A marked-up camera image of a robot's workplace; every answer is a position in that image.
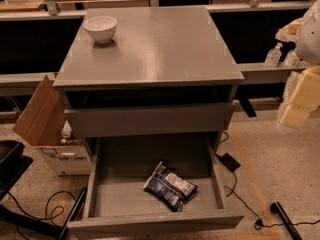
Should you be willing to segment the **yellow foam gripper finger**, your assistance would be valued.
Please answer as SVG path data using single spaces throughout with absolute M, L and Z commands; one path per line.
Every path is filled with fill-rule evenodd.
M 302 125 L 320 106 L 320 66 L 301 73 L 292 72 L 287 79 L 279 123 L 290 128 Z

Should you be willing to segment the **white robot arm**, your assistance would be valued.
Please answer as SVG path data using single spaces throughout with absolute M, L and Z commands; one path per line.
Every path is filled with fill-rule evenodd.
M 280 123 L 296 128 L 320 106 L 320 0 L 302 18 L 281 28 L 275 38 L 296 44 L 297 57 L 309 64 L 301 74 L 285 106 Z

